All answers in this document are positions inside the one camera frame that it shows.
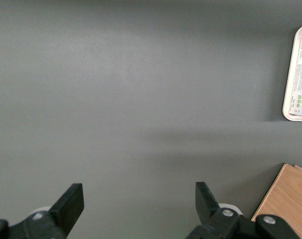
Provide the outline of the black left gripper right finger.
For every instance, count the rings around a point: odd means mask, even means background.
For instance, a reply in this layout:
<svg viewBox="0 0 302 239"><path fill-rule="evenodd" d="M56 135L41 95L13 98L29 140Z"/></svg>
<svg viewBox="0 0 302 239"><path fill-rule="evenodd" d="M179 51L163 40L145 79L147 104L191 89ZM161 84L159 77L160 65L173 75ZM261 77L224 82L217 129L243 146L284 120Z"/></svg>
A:
<svg viewBox="0 0 302 239"><path fill-rule="evenodd" d="M195 205L201 225L188 239L298 239L282 218L261 214L253 222L229 207L220 207L205 182L196 183Z"/></svg>

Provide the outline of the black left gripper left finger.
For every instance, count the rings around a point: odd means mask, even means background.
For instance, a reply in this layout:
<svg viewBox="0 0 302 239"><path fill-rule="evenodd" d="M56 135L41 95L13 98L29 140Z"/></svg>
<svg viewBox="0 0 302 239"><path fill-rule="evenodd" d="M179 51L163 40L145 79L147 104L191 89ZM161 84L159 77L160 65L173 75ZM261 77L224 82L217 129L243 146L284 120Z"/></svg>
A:
<svg viewBox="0 0 302 239"><path fill-rule="evenodd" d="M13 226L0 219L0 239L66 239L83 210L83 185L74 183L48 210L37 210Z"/></svg>

